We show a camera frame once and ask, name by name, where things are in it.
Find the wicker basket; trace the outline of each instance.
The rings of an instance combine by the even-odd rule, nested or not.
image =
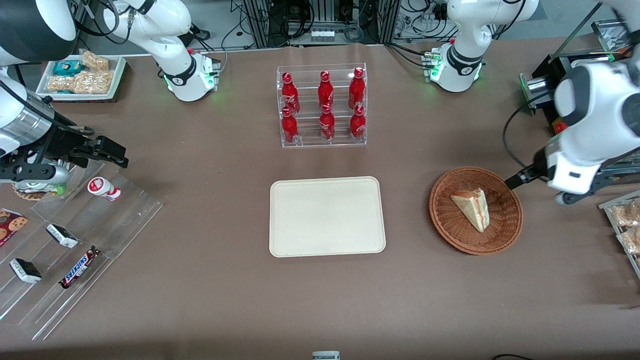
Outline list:
[[[481,188],[489,206],[490,223],[480,233],[451,200],[458,190]],[[438,232],[457,249],[492,255],[510,247],[522,231],[522,205],[497,174],[479,167],[460,167],[436,181],[429,196],[429,213]]]

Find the brown tabletop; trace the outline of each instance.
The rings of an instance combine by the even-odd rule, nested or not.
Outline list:
[[[129,248],[46,341],[0,327],[2,359],[345,360],[637,358],[637,279],[596,205],[635,190],[606,189],[574,206],[536,182],[517,190],[520,239],[496,256],[463,254],[426,213],[431,185],[463,165],[519,170],[502,126],[534,70],[562,39],[492,44],[462,94],[424,81],[382,46],[233,53],[220,89],[183,103],[151,58],[130,58],[116,104],[56,104],[127,147],[122,174],[164,202]],[[369,143],[282,149],[278,65],[366,62]],[[542,115],[510,130],[529,158],[548,140]],[[379,254],[278,259],[269,253],[269,187],[277,180],[374,176],[387,248]],[[3,206],[31,203],[2,186]]]

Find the snack tray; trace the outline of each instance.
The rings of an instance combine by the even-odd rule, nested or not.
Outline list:
[[[36,94],[40,97],[51,96],[52,99],[56,101],[98,101],[98,100],[109,100],[112,99],[116,90],[118,90],[118,85],[120,84],[120,79],[122,78],[122,73],[124,72],[124,68],[127,65],[127,60],[122,56],[101,56],[107,60],[109,60],[109,70],[113,71],[113,80],[111,81],[111,86],[109,86],[109,91],[106,94],[67,94],[60,92],[50,92],[47,90],[47,84],[49,82],[49,77],[53,73],[53,67],[57,63],[57,61],[49,61],[47,67],[44,69],[44,74],[40,78],[40,83],[38,84],[38,88],[36,89]],[[80,55],[69,55],[64,60],[80,60],[82,56]]]
[[[638,190],[636,192],[632,192],[632,193],[627,194],[627,195],[624,195],[622,197],[618,197],[617,199],[614,199],[612,201],[607,201],[607,202],[604,202],[604,203],[598,205],[598,207],[600,209],[603,209],[605,214],[607,214],[607,218],[609,218],[609,222],[611,223],[611,226],[613,226],[614,231],[616,231],[616,235],[620,235],[621,233],[624,233],[627,229],[624,226],[620,226],[620,225],[616,224],[616,222],[613,220],[613,216],[611,215],[611,206],[622,205],[622,204],[630,202],[631,200],[634,200],[634,199],[640,199],[640,190]],[[638,262],[640,261],[640,256],[629,254],[627,249],[622,244],[622,242],[620,242],[620,245],[625,250],[625,253],[627,254],[627,257],[629,258],[629,261],[631,262],[631,266],[633,266],[634,270],[636,271],[636,275],[638,276],[638,278],[640,278],[640,268],[638,267]]]

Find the bread slice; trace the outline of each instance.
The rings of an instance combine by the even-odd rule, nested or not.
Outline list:
[[[489,208],[482,189],[477,188],[472,192],[454,192],[451,200],[479,232],[483,233],[489,227]]]

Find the coca-cola bottle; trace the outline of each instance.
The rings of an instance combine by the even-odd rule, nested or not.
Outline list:
[[[293,116],[291,108],[282,109],[282,131],[284,131],[284,140],[288,143],[297,143],[300,141],[298,134],[298,123]]]
[[[291,73],[285,72],[282,74],[282,99],[285,106],[290,107],[295,113],[300,112],[300,100],[298,99],[298,88],[293,84],[291,79]]]
[[[318,101],[322,108],[324,104],[333,105],[333,85],[329,77],[329,72],[323,70],[320,72],[320,86],[318,87]]]
[[[364,107],[356,105],[353,109],[351,124],[349,125],[349,138],[353,142],[361,142],[367,129],[367,120],[364,118]]]
[[[322,105],[322,114],[320,114],[320,137],[323,140],[333,140],[335,135],[335,117],[331,111],[333,106],[331,104]]]
[[[349,108],[353,109],[357,104],[362,104],[364,98],[364,89],[366,87],[364,79],[364,69],[357,67],[353,71],[353,79],[349,85]]]

